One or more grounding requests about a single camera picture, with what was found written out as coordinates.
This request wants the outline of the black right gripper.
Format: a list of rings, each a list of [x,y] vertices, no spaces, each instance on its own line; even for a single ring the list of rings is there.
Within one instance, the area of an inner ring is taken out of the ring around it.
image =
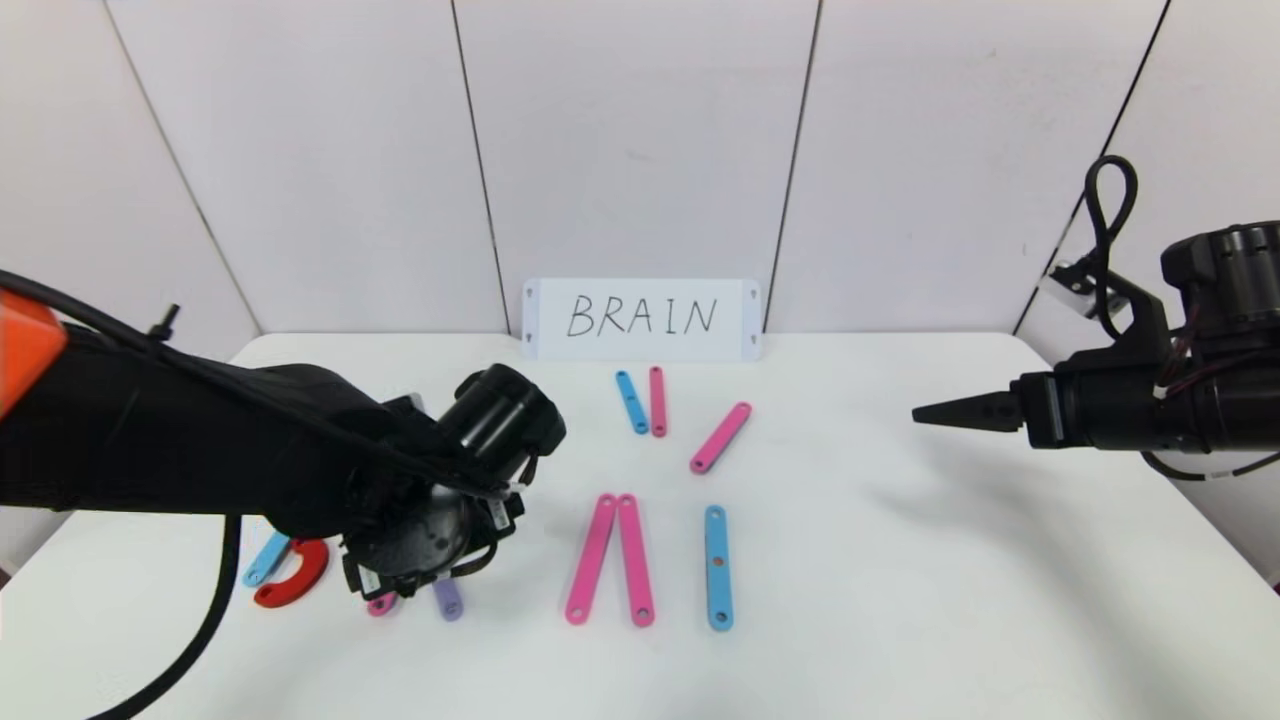
[[[1139,372],[1028,373],[991,392],[911,410],[915,423],[1014,433],[1034,448],[1153,451],[1162,447],[1152,380]]]

